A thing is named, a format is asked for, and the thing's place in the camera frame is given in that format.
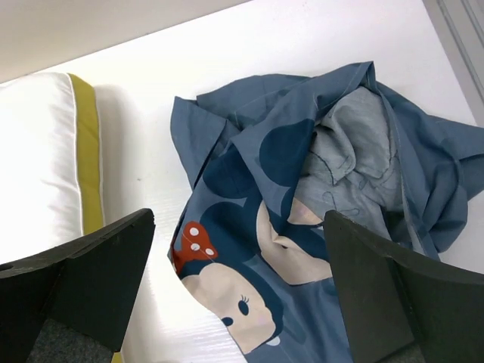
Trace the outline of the white pillow with yellow edge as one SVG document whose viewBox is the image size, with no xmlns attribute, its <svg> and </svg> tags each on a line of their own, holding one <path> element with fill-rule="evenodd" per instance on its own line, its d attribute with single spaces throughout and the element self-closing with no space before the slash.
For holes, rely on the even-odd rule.
<svg viewBox="0 0 484 363">
<path fill-rule="evenodd" d="M 1 86 L 1 262 L 104 226 L 101 126 L 94 88 L 70 73 Z"/>
</svg>

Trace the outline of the blue cartoon print pillowcase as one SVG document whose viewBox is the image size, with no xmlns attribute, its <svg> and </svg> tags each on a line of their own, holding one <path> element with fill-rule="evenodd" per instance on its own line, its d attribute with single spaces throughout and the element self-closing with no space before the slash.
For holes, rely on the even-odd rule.
<svg viewBox="0 0 484 363">
<path fill-rule="evenodd" d="M 425 113 L 371 62 L 176 98 L 170 130 L 192 194 L 169 257 L 248 362 L 352 360 L 327 212 L 437 258 L 483 190 L 482 128 Z"/>
</svg>

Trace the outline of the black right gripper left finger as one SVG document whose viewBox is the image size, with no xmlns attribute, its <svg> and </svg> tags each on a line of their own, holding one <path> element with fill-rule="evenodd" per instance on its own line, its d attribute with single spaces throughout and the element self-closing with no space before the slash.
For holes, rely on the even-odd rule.
<svg viewBox="0 0 484 363">
<path fill-rule="evenodd" d="M 110 362 L 121 350 L 154 237 L 143 208 L 1 265 L 3 362 Z"/>
</svg>

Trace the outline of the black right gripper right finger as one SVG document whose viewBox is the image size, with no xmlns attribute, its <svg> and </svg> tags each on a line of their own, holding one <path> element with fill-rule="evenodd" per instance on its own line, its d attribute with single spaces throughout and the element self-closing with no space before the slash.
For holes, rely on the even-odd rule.
<svg viewBox="0 0 484 363">
<path fill-rule="evenodd" d="M 481 362 L 483 276 L 399 246 L 336 211 L 324 237 L 355 362 Z"/>
</svg>

